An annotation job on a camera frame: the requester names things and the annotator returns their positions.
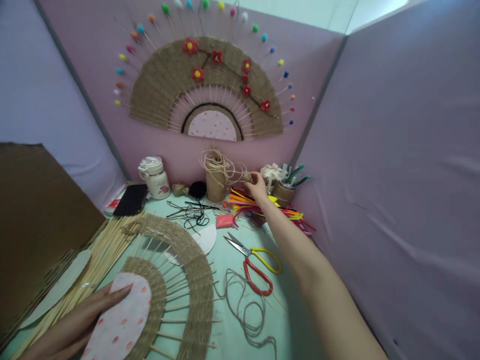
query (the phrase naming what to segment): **pen holder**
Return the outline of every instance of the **pen holder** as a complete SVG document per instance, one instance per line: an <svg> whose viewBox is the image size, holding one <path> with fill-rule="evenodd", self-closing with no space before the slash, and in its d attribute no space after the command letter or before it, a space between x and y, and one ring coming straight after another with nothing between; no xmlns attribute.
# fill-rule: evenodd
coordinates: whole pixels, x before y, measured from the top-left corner
<svg viewBox="0 0 480 360"><path fill-rule="evenodd" d="M275 186L273 187L273 196L276 197L278 200L276 201L278 205L282 208L286 208L292 200L294 199L295 193L297 192L296 187L291 187L285 185L281 181L277 181Z"/></svg>

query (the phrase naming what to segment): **cardboard box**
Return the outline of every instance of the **cardboard box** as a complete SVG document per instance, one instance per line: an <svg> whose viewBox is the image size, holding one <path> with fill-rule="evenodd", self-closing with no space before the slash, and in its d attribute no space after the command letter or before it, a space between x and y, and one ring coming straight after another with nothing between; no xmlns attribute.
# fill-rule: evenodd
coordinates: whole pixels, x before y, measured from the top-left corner
<svg viewBox="0 0 480 360"><path fill-rule="evenodd" d="M0 143L0 353L106 221L41 144Z"/></svg>

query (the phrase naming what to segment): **yellow scissor handle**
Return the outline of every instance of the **yellow scissor handle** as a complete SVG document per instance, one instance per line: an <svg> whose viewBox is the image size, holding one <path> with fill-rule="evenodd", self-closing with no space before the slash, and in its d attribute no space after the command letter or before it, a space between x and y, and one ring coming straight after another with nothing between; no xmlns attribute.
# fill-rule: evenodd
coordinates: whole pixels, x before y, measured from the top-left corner
<svg viewBox="0 0 480 360"><path fill-rule="evenodd" d="M274 273L274 274L280 274L280 273L282 272L282 265L280 264L280 260L279 260L278 257L275 256L275 254L274 254L273 252L271 252L271 251L268 250L268 249L260 248L260 247L252 247L250 250L251 250L251 253L252 253L253 255L255 255L255 256L258 258L258 260L260 260L260 261L263 263L263 265L265 265L266 268L267 268L268 270L270 270L272 273ZM274 258L275 261L276 261L276 264L278 265L278 269L274 269L273 267L271 267L271 266L259 255L258 252L260 252L260 253L267 253L267 254L269 254L272 258Z"/></svg>

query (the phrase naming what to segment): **bamboo stick bundle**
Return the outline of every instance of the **bamboo stick bundle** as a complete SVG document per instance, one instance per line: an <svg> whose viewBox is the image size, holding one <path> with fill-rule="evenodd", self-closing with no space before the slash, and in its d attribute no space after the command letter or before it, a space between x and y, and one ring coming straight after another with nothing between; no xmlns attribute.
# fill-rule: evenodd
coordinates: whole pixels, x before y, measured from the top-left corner
<svg viewBox="0 0 480 360"><path fill-rule="evenodd" d="M20 357L51 326L94 292L135 237L135 235L124 234L122 228L139 220L142 216L143 212L135 216L114 217L108 222L98 239L90 246L91 257L82 275L65 296L45 314L30 338L15 353L13 359Z"/></svg>

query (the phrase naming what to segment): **lavender fabric wall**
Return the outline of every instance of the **lavender fabric wall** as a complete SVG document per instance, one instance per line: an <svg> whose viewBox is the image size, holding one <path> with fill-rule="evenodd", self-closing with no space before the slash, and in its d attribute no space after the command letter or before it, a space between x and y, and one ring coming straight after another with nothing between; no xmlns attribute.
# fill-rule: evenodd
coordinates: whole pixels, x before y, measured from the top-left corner
<svg viewBox="0 0 480 360"><path fill-rule="evenodd" d="M0 1L0 47L0 141L43 143L102 210L125 177L33 2Z"/></svg>
<svg viewBox="0 0 480 360"><path fill-rule="evenodd" d="M480 354L479 19L426 1L352 34L298 160L295 205L393 359Z"/></svg>
<svg viewBox="0 0 480 360"><path fill-rule="evenodd" d="M148 22L148 15L153 13L167 39L169 41L174 39L170 24L162 14L161 3L155 0L126 1L127 10L122 1L118 0L38 1L130 175L138 178L137 167L143 157L160 155L163 157L171 182L191 183L205 178L205 171L201 168L199 159L201 151L212 146L211 140L190 137L138 122L129 118L129 110L126 107L114 105L115 83L123 80L127 87L131 88L135 80L131 76L135 71L119 60L119 53L125 53L126 44L132 42L122 25L132 31L132 19L136 23L143 23L151 40L159 46L162 40ZM166 2L170 5L171 20L178 36L181 34L184 37L185 33L192 35L192 20L187 10L181 12L185 29L182 27L173 0ZM204 19L209 34L230 39L232 23L229 16L230 8L227 6L224 13L220 14L218 6L212 2L209 11L209 18ZM293 104L295 113L292 117L295 123L288 127L287 133L263 140L217 141L217 147L231 160L244 163L250 170L258 170L272 162L282 164L290 161L312 112L315 103L313 98L322 87L343 35L255 11L249 11L249 19L248 24L242 27L242 41L237 42L237 45L246 50L254 60L259 59L259 54L261 56L268 54L270 46L275 45L275 55L271 55L271 58L264 62L266 71L273 82L276 82L284 71L289 71L288 80L294 84L294 88L292 92L285 92L282 99L288 99L292 93L296 96ZM194 23L198 33L200 22L196 16ZM252 23L260 26L257 36L251 35ZM269 39L262 46L260 38L263 32L268 33ZM136 58L129 55L134 65L141 66L141 60L145 59L144 51L152 52L147 41L144 42L143 49L137 49ZM279 59L284 59L284 67L277 67ZM123 79L115 73L115 68L119 66L127 71L127 76ZM289 81L285 80L283 84L288 84ZM284 109L287 110L291 105L287 102Z"/></svg>

